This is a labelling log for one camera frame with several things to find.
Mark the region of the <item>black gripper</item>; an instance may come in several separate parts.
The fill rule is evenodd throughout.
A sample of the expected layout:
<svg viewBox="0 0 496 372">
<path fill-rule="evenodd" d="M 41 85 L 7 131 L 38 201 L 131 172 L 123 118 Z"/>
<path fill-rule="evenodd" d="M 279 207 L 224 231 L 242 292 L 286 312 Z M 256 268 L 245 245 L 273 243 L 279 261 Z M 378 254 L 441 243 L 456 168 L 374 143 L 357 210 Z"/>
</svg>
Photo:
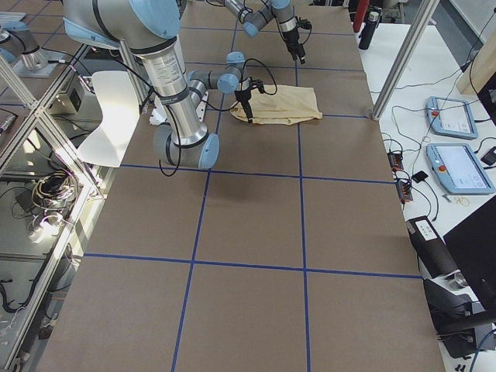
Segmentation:
<svg viewBox="0 0 496 372">
<path fill-rule="evenodd" d="M 299 60 L 300 64 L 306 63 L 306 53 L 303 44 L 299 42 L 299 31 L 295 27 L 282 33 L 284 43 L 292 60 Z"/>
<path fill-rule="evenodd" d="M 250 106 L 250 99 L 252 97 L 251 95 L 251 80 L 250 79 L 245 79 L 244 81 L 239 83 L 239 86 L 235 90 L 235 97 L 238 103 L 241 104 L 246 117 L 247 117 L 247 122 L 252 123 L 253 122 L 253 113 L 252 109 Z"/>
</svg>

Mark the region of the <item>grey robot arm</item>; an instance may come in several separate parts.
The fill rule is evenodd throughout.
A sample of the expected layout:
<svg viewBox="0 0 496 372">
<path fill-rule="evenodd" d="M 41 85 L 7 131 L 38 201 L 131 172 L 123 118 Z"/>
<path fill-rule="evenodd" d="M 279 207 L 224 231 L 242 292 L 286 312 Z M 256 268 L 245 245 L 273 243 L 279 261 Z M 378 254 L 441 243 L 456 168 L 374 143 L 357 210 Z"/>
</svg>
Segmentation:
<svg viewBox="0 0 496 372">
<path fill-rule="evenodd" d="M 226 57 L 223 71 L 194 71 L 186 76 L 175 44 L 180 12 L 175 1 L 65 1 L 67 35 L 80 43 L 115 50 L 126 43 L 141 59 L 168 123 L 156 129 L 157 157 L 173 166 L 209 169 L 219 155 L 219 138 L 196 112 L 209 89 L 235 94 L 245 113 L 253 83 L 240 52 Z"/>
<path fill-rule="evenodd" d="M 292 60 L 305 64 L 304 45 L 307 40 L 300 41 L 299 29 L 308 30 L 308 34 L 311 34 L 312 24 L 308 19 L 295 15 L 291 1 L 262 1 L 261 8 L 256 11 L 245 1 L 225 0 L 215 3 L 227 8 L 242 24 L 243 30 L 249 37 L 255 37 L 265 26 L 275 21 Z"/>
</svg>

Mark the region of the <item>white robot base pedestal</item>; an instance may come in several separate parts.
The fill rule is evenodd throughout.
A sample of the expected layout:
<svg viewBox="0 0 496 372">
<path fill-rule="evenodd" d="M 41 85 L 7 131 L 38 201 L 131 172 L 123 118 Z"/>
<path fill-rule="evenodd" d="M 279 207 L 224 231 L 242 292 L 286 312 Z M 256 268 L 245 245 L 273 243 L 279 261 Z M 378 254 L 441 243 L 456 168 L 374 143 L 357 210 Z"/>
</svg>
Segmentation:
<svg viewBox="0 0 496 372">
<path fill-rule="evenodd" d="M 179 42 L 180 11 L 175 1 L 153 1 L 151 26 L 161 41 L 146 57 L 146 70 L 160 95 L 167 116 L 177 123 L 177 131 L 190 136 L 203 125 L 198 120 L 198 104 L 190 95 Z"/>
</svg>

